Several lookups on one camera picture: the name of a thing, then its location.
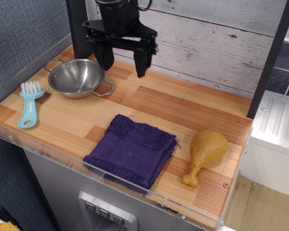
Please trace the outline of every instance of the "blue brush handle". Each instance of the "blue brush handle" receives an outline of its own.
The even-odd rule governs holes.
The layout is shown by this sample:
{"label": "blue brush handle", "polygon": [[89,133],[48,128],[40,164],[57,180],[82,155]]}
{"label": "blue brush handle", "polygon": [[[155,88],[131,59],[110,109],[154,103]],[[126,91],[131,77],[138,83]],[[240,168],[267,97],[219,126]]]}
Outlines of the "blue brush handle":
{"label": "blue brush handle", "polygon": [[25,99],[24,112],[17,124],[20,128],[31,128],[37,123],[38,116],[35,108],[35,100],[42,97],[44,93],[44,89],[33,94],[19,93],[19,95]]}

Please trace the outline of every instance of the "pot handle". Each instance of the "pot handle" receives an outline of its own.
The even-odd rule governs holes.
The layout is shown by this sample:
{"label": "pot handle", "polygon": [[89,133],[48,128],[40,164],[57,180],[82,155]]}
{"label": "pot handle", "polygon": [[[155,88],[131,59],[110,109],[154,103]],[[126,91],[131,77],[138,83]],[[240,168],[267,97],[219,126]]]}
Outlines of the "pot handle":
{"label": "pot handle", "polygon": [[106,83],[108,83],[108,84],[111,85],[111,89],[110,89],[109,92],[104,93],[104,94],[99,94],[99,93],[96,93],[95,91],[91,90],[91,91],[88,92],[88,94],[94,94],[94,95],[97,95],[97,96],[99,96],[99,97],[103,97],[103,96],[105,96],[105,95],[109,95],[110,93],[112,93],[112,90],[114,89],[114,84],[108,82],[106,79],[104,79],[104,82],[106,82]]}
{"label": "pot handle", "polygon": [[61,62],[64,63],[64,61],[61,60],[61,59],[52,59],[52,60],[49,60],[49,61],[45,64],[44,69],[45,69],[46,71],[51,72],[51,70],[47,69],[46,67],[47,67],[48,63],[51,63],[51,62],[54,62],[54,61],[61,61]]}

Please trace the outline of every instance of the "purple washcloth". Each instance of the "purple washcloth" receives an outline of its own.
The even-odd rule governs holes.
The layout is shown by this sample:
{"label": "purple washcloth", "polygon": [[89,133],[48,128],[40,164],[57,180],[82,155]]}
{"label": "purple washcloth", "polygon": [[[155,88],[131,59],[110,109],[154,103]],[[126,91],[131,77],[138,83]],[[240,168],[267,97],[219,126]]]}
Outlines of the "purple washcloth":
{"label": "purple washcloth", "polygon": [[175,138],[148,124],[116,115],[83,161],[149,189],[177,145]]}

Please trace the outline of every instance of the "black frame post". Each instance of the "black frame post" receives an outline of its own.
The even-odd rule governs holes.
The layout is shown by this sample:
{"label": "black frame post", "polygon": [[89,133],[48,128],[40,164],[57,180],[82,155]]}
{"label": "black frame post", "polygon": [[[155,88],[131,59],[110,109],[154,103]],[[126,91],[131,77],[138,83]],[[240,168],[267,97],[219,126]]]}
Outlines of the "black frame post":
{"label": "black frame post", "polygon": [[256,116],[258,107],[260,105],[261,99],[263,97],[266,85],[269,81],[270,75],[272,73],[281,46],[283,45],[288,28],[289,28],[289,0],[287,1],[283,15],[281,16],[268,58],[265,62],[260,80],[258,82],[258,86],[252,99],[250,109],[247,114],[248,118],[254,119]]}
{"label": "black frame post", "polygon": [[92,54],[87,43],[87,30],[82,23],[88,20],[85,0],[66,0],[67,14],[71,29],[75,59],[86,59]]}

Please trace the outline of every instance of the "cable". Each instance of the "cable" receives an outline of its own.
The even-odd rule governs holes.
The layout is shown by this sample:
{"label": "cable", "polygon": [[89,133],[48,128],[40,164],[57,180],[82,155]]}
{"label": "cable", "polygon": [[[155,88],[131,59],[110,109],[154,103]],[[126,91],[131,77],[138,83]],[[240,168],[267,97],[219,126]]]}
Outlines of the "cable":
{"label": "cable", "polygon": [[140,10],[140,11],[147,11],[147,10],[149,10],[149,8],[150,8],[150,6],[151,6],[151,4],[152,4],[152,1],[153,1],[153,0],[150,0],[148,6],[147,6],[146,8],[141,8],[141,7],[139,7],[139,6],[135,3],[134,0],[131,0],[131,2],[133,3],[133,5],[134,5],[138,10]]}

